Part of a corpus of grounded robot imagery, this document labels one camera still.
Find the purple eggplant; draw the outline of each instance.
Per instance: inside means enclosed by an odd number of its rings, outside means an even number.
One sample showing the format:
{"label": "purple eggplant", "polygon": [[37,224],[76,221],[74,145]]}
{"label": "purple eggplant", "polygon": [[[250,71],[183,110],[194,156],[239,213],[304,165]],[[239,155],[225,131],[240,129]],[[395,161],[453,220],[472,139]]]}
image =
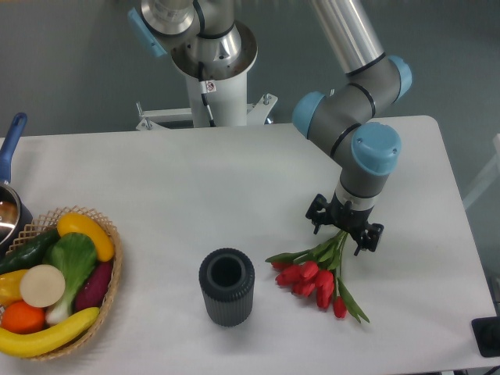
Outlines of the purple eggplant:
{"label": "purple eggplant", "polygon": [[113,262],[100,262],[75,298],[75,312],[88,307],[100,307],[108,291]]}

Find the blue pan handle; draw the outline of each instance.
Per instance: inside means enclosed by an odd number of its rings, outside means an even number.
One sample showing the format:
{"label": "blue pan handle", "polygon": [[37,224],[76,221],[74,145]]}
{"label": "blue pan handle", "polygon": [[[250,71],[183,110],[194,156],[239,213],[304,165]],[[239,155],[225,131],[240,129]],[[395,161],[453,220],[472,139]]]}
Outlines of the blue pan handle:
{"label": "blue pan handle", "polygon": [[13,160],[14,150],[21,138],[27,120],[26,113],[22,112],[17,113],[14,120],[12,120],[12,125],[3,141],[2,148],[0,148],[0,182],[6,181],[10,183],[10,165]]}

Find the flower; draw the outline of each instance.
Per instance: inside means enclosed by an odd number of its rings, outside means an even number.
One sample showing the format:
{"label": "flower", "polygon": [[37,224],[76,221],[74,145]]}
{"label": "flower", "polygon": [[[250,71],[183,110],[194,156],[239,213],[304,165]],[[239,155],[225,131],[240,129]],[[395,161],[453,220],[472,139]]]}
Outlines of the flower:
{"label": "flower", "polygon": [[303,281],[311,281],[318,274],[320,268],[312,260],[305,262],[300,270],[300,277]]}
{"label": "flower", "polygon": [[342,297],[336,297],[334,300],[334,314],[338,319],[344,319],[347,315],[347,307]]}
{"label": "flower", "polygon": [[334,289],[319,287],[316,292],[316,304],[320,309],[328,309],[328,305],[331,302],[331,295]]}
{"label": "flower", "polygon": [[271,266],[273,266],[273,268],[275,270],[279,270],[279,271],[282,271],[286,268],[288,268],[289,266],[291,266],[292,263],[283,263],[283,262],[272,262],[271,263]]}
{"label": "flower", "polygon": [[328,270],[320,270],[316,275],[314,284],[316,288],[331,288],[331,285],[334,285],[334,275]]}
{"label": "flower", "polygon": [[292,264],[288,268],[281,271],[281,273],[276,276],[275,280],[281,287],[298,283],[301,280],[300,271],[301,268],[298,264]]}
{"label": "flower", "polygon": [[311,293],[314,291],[315,285],[314,283],[308,283],[304,281],[299,281],[294,284],[291,292],[296,295],[303,295],[304,297],[309,297]]}

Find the bok choy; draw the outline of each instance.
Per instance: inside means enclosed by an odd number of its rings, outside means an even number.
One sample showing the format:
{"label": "bok choy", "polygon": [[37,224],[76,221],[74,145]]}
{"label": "bok choy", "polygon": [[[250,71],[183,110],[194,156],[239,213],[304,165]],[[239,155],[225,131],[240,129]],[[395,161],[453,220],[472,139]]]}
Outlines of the bok choy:
{"label": "bok choy", "polygon": [[60,323],[72,314],[73,300],[94,269],[96,259],[94,243],[85,234],[66,234],[48,250],[44,261],[62,272],[66,289],[60,300],[47,310],[47,324]]}

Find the wicker basket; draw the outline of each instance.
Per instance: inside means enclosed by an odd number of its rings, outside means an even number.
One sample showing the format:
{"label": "wicker basket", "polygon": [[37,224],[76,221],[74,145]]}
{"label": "wicker basket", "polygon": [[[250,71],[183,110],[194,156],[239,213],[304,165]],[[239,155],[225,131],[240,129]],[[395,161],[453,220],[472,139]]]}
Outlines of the wicker basket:
{"label": "wicker basket", "polygon": [[24,227],[24,230],[19,233],[18,238],[14,240],[7,253],[14,252],[18,249],[18,247],[20,247],[31,238],[37,236],[38,234],[49,228],[55,227],[59,218],[65,213],[81,213],[85,216],[88,216],[92,218],[97,224],[99,224],[99,226],[109,235],[109,238],[111,239],[115,248],[111,281],[109,282],[108,292],[106,293],[104,301],[102,302],[98,318],[87,331],[85,331],[70,343],[43,355],[29,358],[31,360],[46,361],[49,359],[61,357],[66,354],[70,354],[71,352],[85,344],[88,340],[90,340],[108,315],[109,309],[111,308],[111,304],[113,303],[113,299],[116,294],[116,290],[118,289],[118,283],[120,281],[123,258],[123,249],[120,235],[118,234],[116,227],[113,226],[113,223],[107,217],[103,216],[101,213],[95,211],[94,209],[86,209],[74,206],[72,209],[65,207],[63,209],[49,211],[45,215],[40,215],[37,219],[34,219],[31,224],[27,224]]}

